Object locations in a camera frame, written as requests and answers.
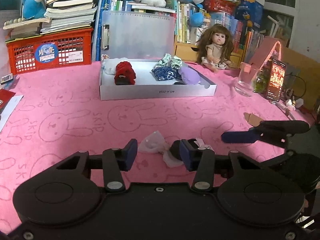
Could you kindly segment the brown cardboard piece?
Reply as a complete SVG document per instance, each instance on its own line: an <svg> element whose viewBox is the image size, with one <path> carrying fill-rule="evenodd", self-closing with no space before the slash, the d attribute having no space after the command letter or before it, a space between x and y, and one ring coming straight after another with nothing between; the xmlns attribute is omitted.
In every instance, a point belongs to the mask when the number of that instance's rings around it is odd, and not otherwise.
<svg viewBox="0 0 320 240"><path fill-rule="evenodd" d="M259 116L253 114L253 113L244 113L244 119L248 122L249 125L253 127L257 127L260 125L260 123L263 121L262 118Z"/></svg>

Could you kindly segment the clear glass mug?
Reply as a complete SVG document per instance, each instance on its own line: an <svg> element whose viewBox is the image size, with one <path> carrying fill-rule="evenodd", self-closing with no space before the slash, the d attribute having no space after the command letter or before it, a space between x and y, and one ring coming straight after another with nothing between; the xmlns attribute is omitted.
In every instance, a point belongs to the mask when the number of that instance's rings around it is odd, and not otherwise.
<svg viewBox="0 0 320 240"><path fill-rule="evenodd" d="M252 96L258 72L259 67L256 65L242 62L239 76L234 85L235 91L246 97Z"/></svg>

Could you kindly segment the smartphone with lit screen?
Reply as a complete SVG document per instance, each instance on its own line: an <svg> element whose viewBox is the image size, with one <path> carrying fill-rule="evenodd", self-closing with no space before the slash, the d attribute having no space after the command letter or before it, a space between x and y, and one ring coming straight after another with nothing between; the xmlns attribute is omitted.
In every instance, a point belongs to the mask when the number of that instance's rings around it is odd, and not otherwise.
<svg viewBox="0 0 320 240"><path fill-rule="evenodd" d="M271 101L279 101L284 84L286 65L279 60L273 59L270 78L266 89L266 98Z"/></svg>

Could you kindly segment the pink bunny blanket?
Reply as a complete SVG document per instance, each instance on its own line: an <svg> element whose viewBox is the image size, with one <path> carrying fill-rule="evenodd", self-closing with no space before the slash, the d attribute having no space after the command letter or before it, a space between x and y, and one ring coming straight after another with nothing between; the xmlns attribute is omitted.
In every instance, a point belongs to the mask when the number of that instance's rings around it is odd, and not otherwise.
<svg viewBox="0 0 320 240"><path fill-rule="evenodd" d="M14 91L22 100L1 131L1 230L8 233L20 223L12 203L16 188L78 151L101 154L158 131L168 144L200 138L218 154L240 150L257 161L280 155L281 148L259 141L221 141L225 131L249 128L244 113L264 120L286 116L257 94L246 98L236 93L231 74L196 69L216 83L213 96L102 101L99 63L20 75Z"/></svg>

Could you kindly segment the white shallow cardboard box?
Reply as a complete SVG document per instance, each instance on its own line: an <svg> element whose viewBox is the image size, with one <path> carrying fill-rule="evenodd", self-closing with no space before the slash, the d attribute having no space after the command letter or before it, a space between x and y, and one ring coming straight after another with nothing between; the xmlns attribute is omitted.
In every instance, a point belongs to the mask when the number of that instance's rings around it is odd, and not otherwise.
<svg viewBox="0 0 320 240"><path fill-rule="evenodd" d="M213 96L217 85L202 74L197 85L177 85L176 80L157 81L151 70L156 60L123 59L131 63L136 74L134 85L116 85L114 75L106 71L110 65L116 65L120 59L105 59L100 68L99 92L101 100L186 98Z"/></svg>

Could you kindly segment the pink phone stand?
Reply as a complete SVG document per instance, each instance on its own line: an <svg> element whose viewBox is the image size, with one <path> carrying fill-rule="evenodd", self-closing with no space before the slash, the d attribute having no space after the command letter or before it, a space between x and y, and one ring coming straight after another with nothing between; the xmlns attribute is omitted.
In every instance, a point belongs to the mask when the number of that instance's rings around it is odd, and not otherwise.
<svg viewBox="0 0 320 240"><path fill-rule="evenodd" d="M281 42L279 39L267 36L264 37L260 46L255 50L248 63L261 69L273 56L275 56L277 60L281 61Z"/></svg>

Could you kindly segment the brown-haired baby doll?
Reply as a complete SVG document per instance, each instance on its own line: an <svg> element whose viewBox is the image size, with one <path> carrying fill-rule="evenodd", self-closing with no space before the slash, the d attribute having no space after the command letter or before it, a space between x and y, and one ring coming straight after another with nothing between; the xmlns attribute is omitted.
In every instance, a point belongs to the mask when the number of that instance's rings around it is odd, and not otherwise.
<svg viewBox="0 0 320 240"><path fill-rule="evenodd" d="M212 72L235 67L231 61L233 39L230 31L221 24L206 29L197 43L196 62Z"/></svg>

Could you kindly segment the row of upright books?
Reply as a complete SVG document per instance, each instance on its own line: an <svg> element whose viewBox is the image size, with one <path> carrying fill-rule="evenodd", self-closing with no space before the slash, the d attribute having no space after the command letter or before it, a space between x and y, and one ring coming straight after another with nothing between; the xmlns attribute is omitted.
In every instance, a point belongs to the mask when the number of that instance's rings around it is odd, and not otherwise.
<svg viewBox="0 0 320 240"><path fill-rule="evenodd" d="M247 52L250 50L250 45L254 38L258 39L256 46L263 40L264 36L260 31L254 30L249 27L246 22L242 22L235 18L235 10L232 15L225 12L208 12L206 9L203 10L204 20L200 27L189 27L187 26L186 20L189 16L184 16L184 13L191 14L193 9L191 6L186 4L178 4L178 20L176 26L178 34L176 35L176 41L181 43L189 43L197 46L198 40L202 33L215 24L221 24L227 28L233 39L233 51L236 49L242 49L244 51L242 61L245 59Z"/></svg>

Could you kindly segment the blue patterned scrunchie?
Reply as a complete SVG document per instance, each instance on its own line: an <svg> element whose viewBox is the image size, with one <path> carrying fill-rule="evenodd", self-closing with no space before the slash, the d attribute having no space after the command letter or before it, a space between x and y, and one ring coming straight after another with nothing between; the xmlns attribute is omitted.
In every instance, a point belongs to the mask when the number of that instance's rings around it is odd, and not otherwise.
<svg viewBox="0 0 320 240"><path fill-rule="evenodd" d="M157 81L181 80L181 75L176 68L160 66L151 70Z"/></svg>

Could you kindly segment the wooden drawer organizer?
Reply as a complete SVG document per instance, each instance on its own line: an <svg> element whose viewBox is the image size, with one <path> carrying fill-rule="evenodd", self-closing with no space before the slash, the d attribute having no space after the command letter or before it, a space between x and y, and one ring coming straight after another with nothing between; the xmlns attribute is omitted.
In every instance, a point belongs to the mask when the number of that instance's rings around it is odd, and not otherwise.
<svg viewBox="0 0 320 240"><path fill-rule="evenodd" d="M198 47L194 44L181 43L175 41L174 54L181 58L183 61L196 62ZM244 51L242 49L236 49L231 53L231 62L233 68L238 68L242 61Z"/></svg>

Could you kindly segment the green striped scrunchie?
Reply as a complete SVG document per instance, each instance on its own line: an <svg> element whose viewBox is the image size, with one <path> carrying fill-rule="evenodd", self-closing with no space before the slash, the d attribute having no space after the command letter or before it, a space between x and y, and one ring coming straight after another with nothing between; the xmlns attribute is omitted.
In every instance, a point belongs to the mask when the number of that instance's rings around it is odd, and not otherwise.
<svg viewBox="0 0 320 240"><path fill-rule="evenodd" d="M154 66L154 68L159 67L171 67L175 69L181 68L183 62L177 56L171 56L170 54L166 53Z"/></svg>

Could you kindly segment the blue cardboard box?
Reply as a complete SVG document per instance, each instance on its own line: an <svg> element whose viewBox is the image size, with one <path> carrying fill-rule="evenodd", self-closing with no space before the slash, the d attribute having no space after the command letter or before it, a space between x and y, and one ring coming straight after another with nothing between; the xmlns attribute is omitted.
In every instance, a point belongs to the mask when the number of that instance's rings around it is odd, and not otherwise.
<svg viewBox="0 0 320 240"><path fill-rule="evenodd" d="M260 30L264 6L256 0L238 0L235 10L235 18L246 22L254 30Z"/></svg>

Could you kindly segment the translucent clipboard folder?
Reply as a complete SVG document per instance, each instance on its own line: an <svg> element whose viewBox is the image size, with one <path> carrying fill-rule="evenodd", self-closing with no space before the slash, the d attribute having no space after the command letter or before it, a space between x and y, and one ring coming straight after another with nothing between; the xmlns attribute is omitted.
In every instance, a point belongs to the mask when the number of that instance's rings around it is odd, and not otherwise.
<svg viewBox="0 0 320 240"><path fill-rule="evenodd" d="M175 18L129 11L104 11L100 59L160 59L174 51Z"/></svg>

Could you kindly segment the red booklet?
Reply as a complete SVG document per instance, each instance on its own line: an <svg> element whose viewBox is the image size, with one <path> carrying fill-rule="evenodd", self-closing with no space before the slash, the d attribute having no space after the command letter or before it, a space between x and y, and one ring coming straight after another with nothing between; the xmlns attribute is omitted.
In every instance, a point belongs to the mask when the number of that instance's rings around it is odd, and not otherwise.
<svg viewBox="0 0 320 240"><path fill-rule="evenodd" d="M15 92L2 89L2 88L0 89L0 114L3 112L6 105L15 94L16 94Z"/></svg>

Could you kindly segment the red plastic crate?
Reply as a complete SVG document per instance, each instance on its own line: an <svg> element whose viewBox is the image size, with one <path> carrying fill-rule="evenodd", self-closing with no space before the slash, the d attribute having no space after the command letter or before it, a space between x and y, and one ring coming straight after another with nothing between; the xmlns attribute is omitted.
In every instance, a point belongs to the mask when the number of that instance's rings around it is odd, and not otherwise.
<svg viewBox="0 0 320 240"><path fill-rule="evenodd" d="M91 64L93 28L78 28L7 42L12 74Z"/></svg>

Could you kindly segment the small dark card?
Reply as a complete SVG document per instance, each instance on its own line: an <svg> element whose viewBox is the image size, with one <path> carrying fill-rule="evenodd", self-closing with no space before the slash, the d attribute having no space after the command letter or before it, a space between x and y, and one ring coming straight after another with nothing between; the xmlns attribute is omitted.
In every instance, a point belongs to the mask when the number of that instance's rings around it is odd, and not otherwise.
<svg viewBox="0 0 320 240"><path fill-rule="evenodd" d="M14 79L13 74L7 74L1 77L1 85L6 84Z"/></svg>

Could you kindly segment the stack of books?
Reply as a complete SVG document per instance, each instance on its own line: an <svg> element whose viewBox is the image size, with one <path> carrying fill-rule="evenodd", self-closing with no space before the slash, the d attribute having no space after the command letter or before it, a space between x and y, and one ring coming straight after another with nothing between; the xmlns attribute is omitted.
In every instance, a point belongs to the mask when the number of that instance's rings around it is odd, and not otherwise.
<svg viewBox="0 0 320 240"><path fill-rule="evenodd" d="M1 30L10 40L90 27L95 21L99 0L44 0L43 18L22 17L22 0L1 0Z"/></svg>

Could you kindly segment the blue white plush left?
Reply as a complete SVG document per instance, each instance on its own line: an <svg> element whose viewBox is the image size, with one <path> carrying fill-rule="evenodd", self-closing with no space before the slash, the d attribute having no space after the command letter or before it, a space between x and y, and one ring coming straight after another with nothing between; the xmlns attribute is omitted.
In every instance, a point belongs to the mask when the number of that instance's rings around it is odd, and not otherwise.
<svg viewBox="0 0 320 240"><path fill-rule="evenodd" d="M22 0L22 17L26 20L34 20L44 17L46 6L44 0Z"/></svg>

